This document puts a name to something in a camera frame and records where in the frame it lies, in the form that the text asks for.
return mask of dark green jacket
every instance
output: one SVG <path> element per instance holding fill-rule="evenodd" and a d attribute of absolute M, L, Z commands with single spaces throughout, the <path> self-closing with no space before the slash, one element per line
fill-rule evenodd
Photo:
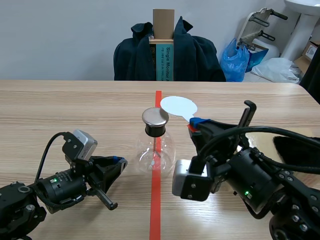
<path fill-rule="evenodd" d="M 180 17 L 173 37 L 174 81 L 225 82 L 225 75 L 217 59 L 215 45 L 208 39 L 191 36 L 193 26 Z M 156 73 L 149 46 L 153 35 L 150 22 L 131 28 L 133 38 L 121 42 L 113 58 L 115 81 L 155 81 Z"/>

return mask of white plastic bag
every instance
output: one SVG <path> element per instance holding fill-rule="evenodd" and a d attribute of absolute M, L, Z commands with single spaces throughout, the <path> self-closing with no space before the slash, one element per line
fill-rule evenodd
<path fill-rule="evenodd" d="M 251 72 L 274 83 L 296 84 L 299 82 L 299 78 L 290 71 L 291 65 L 292 61 L 276 57 L 254 66 Z"/>

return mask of metal lid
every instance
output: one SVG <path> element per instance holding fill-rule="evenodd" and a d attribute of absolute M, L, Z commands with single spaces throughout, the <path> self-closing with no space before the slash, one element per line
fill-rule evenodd
<path fill-rule="evenodd" d="M 142 114 L 143 122 L 154 128 L 163 127 L 169 121 L 169 114 L 159 107 L 152 107 Z"/>

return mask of white wall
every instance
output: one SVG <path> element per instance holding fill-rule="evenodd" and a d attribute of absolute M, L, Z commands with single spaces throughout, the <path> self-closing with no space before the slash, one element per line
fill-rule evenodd
<path fill-rule="evenodd" d="M 312 33 L 312 40 L 313 41 L 320 41 L 320 20 L 315 25 L 315 28 Z"/>
<path fill-rule="evenodd" d="M 271 0 L 1 0 L 0 79 L 112 80 L 116 46 L 152 8 L 176 9 L 218 56 Z"/>

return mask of cardboard box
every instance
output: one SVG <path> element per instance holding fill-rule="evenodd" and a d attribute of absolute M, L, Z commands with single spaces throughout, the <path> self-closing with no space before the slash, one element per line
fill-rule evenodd
<path fill-rule="evenodd" d="M 156 81 L 174 80 L 174 40 L 149 39 Z"/>
<path fill-rule="evenodd" d="M 309 41 L 301 57 L 294 61 L 301 72 L 306 74 L 312 59 L 320 45 L 320 41 Z"/>
<path fill-rule="evenodd" d="M 309 41 L 302 54 L 310 62 L 314 58 L 314 55 L 319 47 L 320 41 Z"/>
<path fill-rule="evenodd" d="M 155 39 L 172 39 L 175 29 L 174 9 L 153 9 L 153 32 Z"/>

